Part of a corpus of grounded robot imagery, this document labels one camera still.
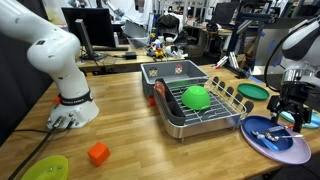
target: orange block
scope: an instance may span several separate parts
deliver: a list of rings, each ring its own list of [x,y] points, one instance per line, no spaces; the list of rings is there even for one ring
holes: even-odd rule
[[[87,153],[91,162],[96,166],[100,166],[110,156],[109,148],[101,142],[97,142]]]

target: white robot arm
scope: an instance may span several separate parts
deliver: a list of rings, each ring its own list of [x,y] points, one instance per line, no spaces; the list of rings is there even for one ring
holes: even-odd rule
[[[73,128],[94,119],[99,108],[93,101],[84,74],[75,64],[80,42],[76,36],[37,16],[16,0],[0,1],[0,31],[31,43],[27,52],[30,63],[48,73],[57,85],[61,102],[51,111],[47,126],[63,117],[60,127],[74,122]]]
[[[276,123],[281,111],[289,112],[294,120],[293,130],[301,131],[302,124],[310,123],[312,109],[303,106],[308,95],[320,88],[317,73],[320,70],[320,24],[319,17],[307,26],[291,34],[282,45],[287,67],[282,77],[279,96],[272,96],[267,109],[271,121]]]

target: purple plate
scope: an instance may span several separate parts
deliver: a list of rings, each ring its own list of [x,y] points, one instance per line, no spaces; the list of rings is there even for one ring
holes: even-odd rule
[[[254,124],[257,128],[261,124],[270,124],[270,119],[264,116],[248,116],[243,121],[241,126],[241,132],[244,138],[248,141],[248,143],[256,149],[261,154],[273,159],[275,161],[285,163],[285,164],[303,164],[306,163],[311,157],[311,151],[304,140],[304,138],[292,138],[292,146],[288,147],[287,149],[283,149],[280,152],[272,151],[271,149],[267,148],[264,145],[256,142],[256,137],[249,136],[246,132],[247,130],[244,127],[251,127],[249,124]],[[286,129],[289,135],[297,135],[298,133],[293,132],[291,129]]]

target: dish rack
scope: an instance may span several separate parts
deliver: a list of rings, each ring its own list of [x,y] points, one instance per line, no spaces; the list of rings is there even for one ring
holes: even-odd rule
[[[241,116],[246,113],[246,107],[232,94],[212,80],[185,84],[183,82],[165,83],[164,99],[158,91],[154,91],[159,112],[167,132],[174,138],[183,138],[235,127]],[[192,110],[183,105],[181,95],[190,86],[199,85],[207,89],[211,105],[205,110]]]

